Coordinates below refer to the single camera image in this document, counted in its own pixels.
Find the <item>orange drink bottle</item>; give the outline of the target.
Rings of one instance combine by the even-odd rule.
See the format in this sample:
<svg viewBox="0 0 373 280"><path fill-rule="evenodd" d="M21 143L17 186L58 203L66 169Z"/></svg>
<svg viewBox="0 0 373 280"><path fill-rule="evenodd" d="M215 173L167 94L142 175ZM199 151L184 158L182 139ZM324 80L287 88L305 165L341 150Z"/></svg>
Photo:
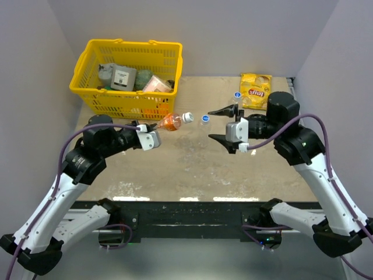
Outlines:
<svg viewBox="0 0 373 280"><path fill-rule="evenodd" d="M160 120L156 128L164 129L166 131L177 131L183 124L182 116L176 113L167 114L162 120Z"/></svg>

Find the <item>clear bottle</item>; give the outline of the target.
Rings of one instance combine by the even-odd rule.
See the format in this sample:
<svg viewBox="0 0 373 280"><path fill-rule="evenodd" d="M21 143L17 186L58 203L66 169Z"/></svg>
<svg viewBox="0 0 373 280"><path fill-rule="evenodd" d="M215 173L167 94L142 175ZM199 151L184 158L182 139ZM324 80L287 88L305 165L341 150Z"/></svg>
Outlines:
<svg viewBox="0 0 373 280"><path fill-rule="evenodd" d="M210 121L201 120L198 124L198 138L197 143L200 148L206 148L209 142L208 135L210 134L211 123Z"/></svg>
<svg viewBox="0 0 373 280"><path fill-rule="evenodd" d="M242 101L242 98L240 99L235 99L234 98L234 95L230 98L230 100L228 101L228 106L231 105L231 104L237 104L238 105L238 112L240 109L242 109L242 105L243 105L243 101Z"/></svg>

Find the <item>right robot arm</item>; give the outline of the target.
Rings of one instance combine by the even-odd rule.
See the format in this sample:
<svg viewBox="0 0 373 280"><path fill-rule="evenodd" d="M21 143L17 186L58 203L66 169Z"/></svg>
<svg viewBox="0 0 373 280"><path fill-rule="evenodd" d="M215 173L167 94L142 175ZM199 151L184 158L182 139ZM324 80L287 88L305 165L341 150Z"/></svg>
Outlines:
<svg viewBox="0 0 373 280"><path fill-rule="evenodd" d="M263 204L242 227L252 230L297 230L313 239L327 256L342 257L372 238L372 219L349 196L330 162L329 141L324 124L323 138L300 124L300 104L287 92L268 97L266 114L245 116L232 104L211 111L211 116L234 118L223 135L210 134L228 153L248 152L273 142L277 153L308 184L323 213L315 214L274 198Z"/></svg>

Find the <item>blue bottle cap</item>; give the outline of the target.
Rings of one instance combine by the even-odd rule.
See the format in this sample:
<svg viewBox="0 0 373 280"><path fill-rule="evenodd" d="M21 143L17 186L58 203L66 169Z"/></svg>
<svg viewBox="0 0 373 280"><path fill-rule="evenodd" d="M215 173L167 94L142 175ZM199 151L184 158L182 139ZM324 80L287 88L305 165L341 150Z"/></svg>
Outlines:
<svg viewBox="0 0 373 280"><path fill-rule="evenodd" d="M203 121L204 123L208 123L208 122L210 121L210 117L209 117L208 115L203 115L203 116L202 116L202 121Z"/></svg>

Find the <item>green white bottle cap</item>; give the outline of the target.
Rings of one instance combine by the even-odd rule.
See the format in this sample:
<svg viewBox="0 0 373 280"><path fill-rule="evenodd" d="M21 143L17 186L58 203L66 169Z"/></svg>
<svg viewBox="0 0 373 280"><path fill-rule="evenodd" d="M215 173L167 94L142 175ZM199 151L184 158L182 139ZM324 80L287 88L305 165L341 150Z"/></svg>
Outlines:
<svg viewBox="0 0 373 280"><path fill-rule="evenodd" d="M182 120L185 124L189 124L194 121L194 116L191 112L186 112L182 114Z"/></svg>

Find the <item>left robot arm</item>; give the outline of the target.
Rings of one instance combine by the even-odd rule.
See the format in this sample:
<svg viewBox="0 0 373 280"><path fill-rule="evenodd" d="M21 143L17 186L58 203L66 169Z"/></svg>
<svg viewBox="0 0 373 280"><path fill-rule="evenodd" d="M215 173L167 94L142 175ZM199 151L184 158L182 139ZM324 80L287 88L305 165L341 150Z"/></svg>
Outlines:
<svg viewBox="0 0 373 280"><path fill-rule="evenodd" d="M39 206L15 233L1 237L1 248L12 259L6 274L19 263L35 277L49 273L63 253L96 229L116 228L119 208L109 199L99 200L88 213L62 225L71 206L107 167L106 158L128 149L149 151L161 144L150 125L133 121L115 124L108 115L95 115L62 146L54 183Z"/></svg>

